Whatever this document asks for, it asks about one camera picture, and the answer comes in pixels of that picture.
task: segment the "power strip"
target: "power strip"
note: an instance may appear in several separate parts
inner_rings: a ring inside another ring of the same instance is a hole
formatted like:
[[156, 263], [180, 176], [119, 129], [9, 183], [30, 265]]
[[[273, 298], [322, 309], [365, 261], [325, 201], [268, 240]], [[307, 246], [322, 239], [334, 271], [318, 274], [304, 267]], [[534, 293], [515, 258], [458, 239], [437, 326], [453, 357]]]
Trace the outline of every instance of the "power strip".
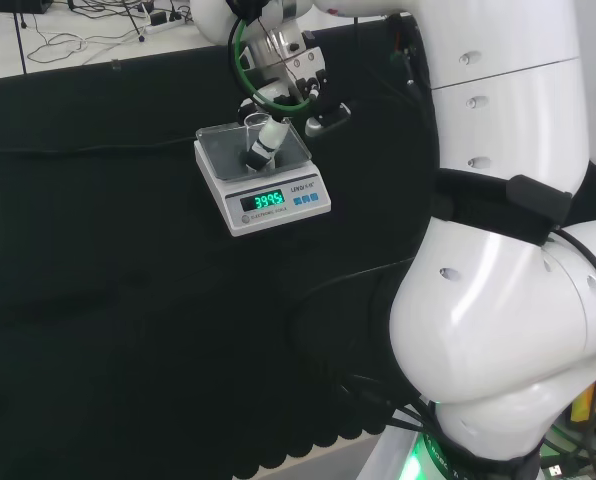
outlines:
[[172, 22], [167, 22], [167, 23], [163, 23], [161, 25], [148, 25], [147, 27], [145, 27], [145, 33], [149, 34], [149, 35], [154, 35], [156, 33], [160, 33], [160, 32], [164, 32], [165, 30], [169, 30], [170, 28], [174, 28], [174, 27], [178, 27], [180, 25], [184, 25], [185, 24], [185, 19], [184, 17], [181, 18], [180, 20], [174, 20]]

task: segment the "black cloth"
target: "black cloth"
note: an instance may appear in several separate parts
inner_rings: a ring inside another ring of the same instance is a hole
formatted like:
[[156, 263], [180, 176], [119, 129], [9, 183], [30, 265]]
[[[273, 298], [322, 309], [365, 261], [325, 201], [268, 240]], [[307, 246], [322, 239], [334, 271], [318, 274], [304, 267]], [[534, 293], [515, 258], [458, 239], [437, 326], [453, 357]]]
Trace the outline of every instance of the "black cloth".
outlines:
[[[355, 99], [309, 143], [330, 214], [234, 239], [190, 145], [0, 155], [0, 479], [248, 477], [381, 430], [301, 368], [284, 324], [319, 284], [416, 251], [435, 135], [360, 68], [351, 28], [317, 38]], [[381, 25], [362, 42], [402, 84]], [[239, 103], [223, 48], [8, 78], [0, 147], [166, 141]], [[348, 282], [319, 312], [359, 332], [374, 289]]]

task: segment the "white table surface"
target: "white table surface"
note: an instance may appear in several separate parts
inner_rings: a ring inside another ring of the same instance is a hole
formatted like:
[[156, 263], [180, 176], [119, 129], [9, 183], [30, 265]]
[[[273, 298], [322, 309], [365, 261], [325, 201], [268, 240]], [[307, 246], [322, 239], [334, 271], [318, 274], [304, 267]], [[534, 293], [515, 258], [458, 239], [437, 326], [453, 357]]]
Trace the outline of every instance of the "white table surface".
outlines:
[[[188, 5], [189, 2], [174, 0], [174, 4], [176, 7], [179, 7]], [[169, 6], [170, 3], [168, 0], [156, 0], [156, 7], [168, 8]], [[131, 21], [127, 17], [112, 16], [91, 20], [71, 12], [65, 4], [52, 4], [45, 14], [36, 15], [36, 19], [41, 32], [69, 32], [80, 35], [81, 37], [93, 35], [119, 36], [132, 29]], [[26, 55], [43, 45], [44, 40], [34, 29], [34, 18], [31, 15], [25, 15], [25, 21], [28, 24], [28, 28], [21, 30], [21, 37]], [[298, 22], [304, 30], [320, 30], [349, 24], [351, 20], [332, 17], [314, 8], [307, 15], [300, 18]], [[140, 26], [144, 24], [144, 19], [136, 18], [136, 23]], [[112, 59], [143, 57], [210, 45], [192, 24], [175, 27], [154, 35], [146, 35], [146, 41], [143, 43], [138, 42], [137, 35], [135, 34], [130, 38], [134, 38], [135, 40], [124, 45], [116, 46], [112, 50], [98, 55], [90, 63], [108, 62]], [[101, 41], [113, 42], [113, 40], [104, 39]], [[58, 58], [66, 55], [69, 52], [67, 49], [73, 48], [73, 46], [74, 44], [71, 43], [44, 49], [37, 55], [34, 55], [34, 58], [40, 60]], [[83, 62], [95, 53], [105, 50], [108, 47], [108, 45], [89, 44], [86, 51], [73, 54], [68, 59], [50, 64], [40, 64], [26, 60], [27, 71], [33, 73], [82, 65]], [[0, 78], [20, 74], [22, 74], [22, 66], [14, 21], [11, 14], [0, 13]]]

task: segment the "digital scale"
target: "digital scale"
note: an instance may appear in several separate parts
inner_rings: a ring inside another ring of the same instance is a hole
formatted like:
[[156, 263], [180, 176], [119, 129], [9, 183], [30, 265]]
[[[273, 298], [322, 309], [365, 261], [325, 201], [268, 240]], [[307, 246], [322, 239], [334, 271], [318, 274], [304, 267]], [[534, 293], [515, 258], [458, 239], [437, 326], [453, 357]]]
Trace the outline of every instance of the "digital scale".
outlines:
[[244, 163], [247, 135], [239, 124], [199, 130], [196, 162], [232, 236], [239, 237], [331, 211], [331, 200], [311, 154], [291, 127], [275, 168]]

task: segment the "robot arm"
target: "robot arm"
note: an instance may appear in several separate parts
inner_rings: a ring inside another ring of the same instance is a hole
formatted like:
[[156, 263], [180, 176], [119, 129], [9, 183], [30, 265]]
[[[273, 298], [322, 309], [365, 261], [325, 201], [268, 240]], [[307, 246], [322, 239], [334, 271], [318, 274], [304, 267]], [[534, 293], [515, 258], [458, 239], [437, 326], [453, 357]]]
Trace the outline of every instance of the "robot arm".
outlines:
[[[269, 29], [284, 28], [282, 3], [263, 10]], [[417, 20], [438, 124], [439, 193], [456, 208], [434, 212], [392, 307], [392, 348], [413, 385], [439, 402], [447, 436], [478, 457], [525, 456], [596, 379], [596, 271], [567, 242], [547, 241], [589, 161], [573, 0], [314, 3], [338, 16], [407, 11]], [[224, 43], [235, 17], [224, 2], [195, 0], [203, 32], [200, 4], [222, 12], [211, 38]], [[495, 215], [460, 211], [465, 195]], [[576, 235], [596, 253], [596, 225]]]

